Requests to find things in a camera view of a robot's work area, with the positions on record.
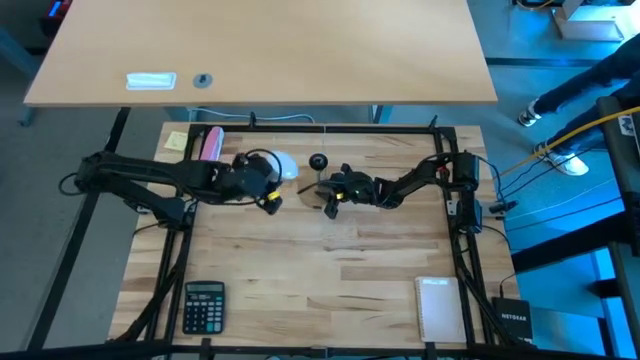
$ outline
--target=calculator display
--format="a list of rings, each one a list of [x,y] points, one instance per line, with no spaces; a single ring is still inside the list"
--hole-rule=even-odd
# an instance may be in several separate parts
[[[219,284],[188,285],[187,291],[222,291],[222,285],[219,285]]]

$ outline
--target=wooden table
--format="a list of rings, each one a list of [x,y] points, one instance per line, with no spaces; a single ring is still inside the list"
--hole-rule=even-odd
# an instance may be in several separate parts
[[[164,124],[155,160],[183,158],[181,151],[164,145],[172,131],[187,132],[188,126]],[[479,127],[456,127],[456,132],[461,151],[486,156]],[[222,160],[258,147],[291,154],[301,166],[301,177],[311,172],[309,156],[320,151],[329,158],[329,171],[347,162],[388,179],[435,152],[431,135],[228,132]],[[495,200],[484,165],[481,178],[478,198]],[[285,183],[284,204],[274,216],[253,206],[199,206],[185,281],[220,280],[227,285],[226,329],[213,337],[213,344],[423,348],[413,281],[417,276],[455,276],[441,190],[426,186],[396,210],[343,204],[331,221],[296,195],[308,183]],[[150,188],[173,195],[167,186]],[[152,216],[141,216],[138,227],[153,222]],[[486,224],[502,229],[497,221]],[[151,298],[164,235],[165,230],[152,228],[134,238],[110,337],[121,334]],[[484,231],[477,240],[487,293],[495,296],[500,280],[513,274],[511,256],[505,240],[494,232]],[[514,278],[505,282],[505,292],[518,297]],[[158,337],[164,332],[168,303],[160,313]],[[481,342],[479,312],[475,301],[471,303]],[[201,337],[184,335],[181,323],[182,309],[174,342],[199,345]]]
[[[172,91],[126,74],[175,72]],[[206,89],[197,74],[214,78]],[[31,106],[467,104],[497,97],[466,0],[74,0]]]

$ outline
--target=pink object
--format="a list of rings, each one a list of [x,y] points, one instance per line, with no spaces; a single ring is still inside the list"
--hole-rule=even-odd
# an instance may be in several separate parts
[[[222,143],[224,141],[224,130],[216,126],[209,132],[207,139],[204,141],[204,149],[200,160],[217,161],[222,151]]]

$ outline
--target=calculator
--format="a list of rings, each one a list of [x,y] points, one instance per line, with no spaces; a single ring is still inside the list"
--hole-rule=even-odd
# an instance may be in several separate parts
[[[192,281],[185,284],[182,332],[220,334],[224,330],[224,283]]]

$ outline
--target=sneaker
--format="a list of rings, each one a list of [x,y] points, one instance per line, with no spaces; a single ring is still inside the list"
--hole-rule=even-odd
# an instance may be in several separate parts
[[[538,101],[538,99],[533,100],[531,103],[529,103],[529,106],[527,106],[527,109],[521,112],[520,115],[518,116],[518,122],[522,126],[529,127],[535,124],[536,121],[542,119],[542,116],[536,114],[536,112],[533,110],[533,106],[536,104],[536,101]]]
[[[533,151],[538,152],[545,146],[547,146],[546,143],[540,143],[533,148]],[[538,155],[538,158],[550,162],[554,168],[566,175],[582,176],[589,172],[587,164],[578,159],[575,154],[560,155],[551,150],[547,151],[546,154]]]

